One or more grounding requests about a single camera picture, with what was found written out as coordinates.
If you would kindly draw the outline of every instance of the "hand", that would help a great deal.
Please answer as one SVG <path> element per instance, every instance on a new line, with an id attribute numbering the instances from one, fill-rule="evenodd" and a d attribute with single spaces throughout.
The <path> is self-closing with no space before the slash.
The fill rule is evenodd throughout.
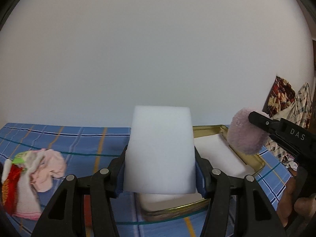
<path id="1" fill-rule="evenodd" d="M 288 224 L 288 217 L 292 213 L 292 194 L 295 190 L 296 182 L 292 177 L 285 184 L 286 188 L 283 191 L 282 197 L 278 203 L 276 213 L 278 214 L 283 227 Z M 311 219 L 316 211 L 316 200 L 312 198 L 299 198 L 294 204 L 294 210 L 304 216 L 307 220 Z"/>

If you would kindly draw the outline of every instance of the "orange stripe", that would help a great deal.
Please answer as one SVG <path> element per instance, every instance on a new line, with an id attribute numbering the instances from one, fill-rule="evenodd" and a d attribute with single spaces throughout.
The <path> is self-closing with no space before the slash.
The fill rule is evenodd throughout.
<path id="1" fill-rule="evenodd" d="M 186 227 L 189 230 L 190 237 L 196 237 L 190 218 L 189 217 L 185 217 L 184 218 L 184 222 L 186 224 Z"/>
<path id="2" fill-rule="evenodd" d="M 57 141 L 58 137 L 60 136 L 61 131 L 64 129 L 64 127 L 62 126 L 59 131 L 58 134 L 56 135 L 55 139 L 48 145 L 47 150 L 51 149 L 54 142 Z"/>
<path id="3" fill-rule="evenodd" d="M 19 233 L 22 232 L 22 228 L 23 228 L 23 218 L 21 218 L 21 221 L 20 221 Z"/>
<path id="4" fill-rule="evenodd" d="M 22 143 L 23 139 L 26 138 L 28 136 L 28 134 L 31 132 L 32 128 L 34 127 L 34 125 L 32 125 L 32 127 L 30 129 L 28 129 L 26 135 L 20 140 L 20 143 Z M 18 144 L 17 147 L 15 147 L 14 151 L 11 153 L 11 155 L 9 156 L 9 158 L 11 158 L 11 156 L 15 153 L 15 151 L 18 149 L 20 145 Z"/>
<path id="5" fill-rule="evenodd" d="M 102 132 L 102 136 L 101 136 L 101 139 L 99 141 L 99 146 L 98 146 L 98 151 L 97 151 L 97 154 L 101 154 L 102 153 L 102 148 L 103 148 L 103 142 L 104 142 L 104 138 L 105 138 L 105 134 L 107 132 L 107 127 L 105 127 L 103 129 L 103 132 Z M 95 156 L 95 162 L 94 162 L 94 168 L 93 168 L 93 173 L 96 173 L 98 171 L 98 168 L 99 168 L 99 164 L 100 164 L 100 156 Z"/>
<path id="6" fill-rule="evenodd" d="M 272 167 L 269 165 L 269 163 L 266 162 L 266 160 L 265 160 L 263 157 L 261 157 L 261 158 L 262 158 L 262 160 L 265 162 L 265 164 L 266 164 L 270 169 L 272 169 Z M 285 185 L 284 181 L 283 181 L 282 178 L 277 174 L 277 172 L 275 172 L 274 170 L 273 170 L 273 172 L 274 172 L 275 175 L 279 178 L 279 180 L 281 181 L 281 183 Z"/>

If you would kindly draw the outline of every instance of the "white sponge in tray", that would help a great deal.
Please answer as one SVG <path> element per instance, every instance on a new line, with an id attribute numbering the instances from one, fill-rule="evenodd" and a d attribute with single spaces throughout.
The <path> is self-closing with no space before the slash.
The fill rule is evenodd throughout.
<path id="1" fill-rule="evenodd" d="M 195 193 L 195 153 L 189 108 L 136 106 L 125 155 L 124 190 Z"/>

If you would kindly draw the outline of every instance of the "blue checkered tablecloth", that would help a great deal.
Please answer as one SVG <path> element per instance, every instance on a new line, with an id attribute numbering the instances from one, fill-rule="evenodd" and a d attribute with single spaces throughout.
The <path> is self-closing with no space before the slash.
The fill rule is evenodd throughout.
<path id="1" fill-rule="evenodd" d="M 78 178 L 91 175 L 110 161 L 119 157 L 128 144 L 129 128 L 64 127 L 8 123 L 0 129 L 0 162 L 26 150 L 50 148 L 62 153 L 67 170 L 65 175 L 75 174 Z M 265 168 L 256 176 L 257 181 L 276 209 L 290 174 L 266 148 L 260 151 L 266 162 Z M 53 180 L 49 191 L 38 193 L 42 209 L 52 197 L 63 179 Z M 199 236 L 206 211 L 198 211 L 175 220 L 145 222 L 134 193 L 124 192 L 118 199 L 111 200 L 117 228 L 121 237 L 168 237 Z M 227 236 L 233 233 L 233 209 L 229 217 Z M 29 237 L 35 221 L 10 217 L 22 237 Z M 93 233 L 87 229 L 87 237 Z"/>

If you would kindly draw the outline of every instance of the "pink pom-pom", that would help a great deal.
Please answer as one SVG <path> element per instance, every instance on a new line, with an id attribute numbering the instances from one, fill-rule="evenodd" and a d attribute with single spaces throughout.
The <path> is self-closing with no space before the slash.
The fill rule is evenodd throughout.
<path id="1" fill-rule="evenodd" d="M 253 111 L 253 109 L 249 108 L 243 108 L 238 111 L 233 117 L 227 133 L 228 143 L 237 151 L 247 155 L 259 153 L 269 136 L 269 133 L 249 122 L 248 116 Z M 262 111 L 257 112 L 269 118 L 266 113 Z"/>

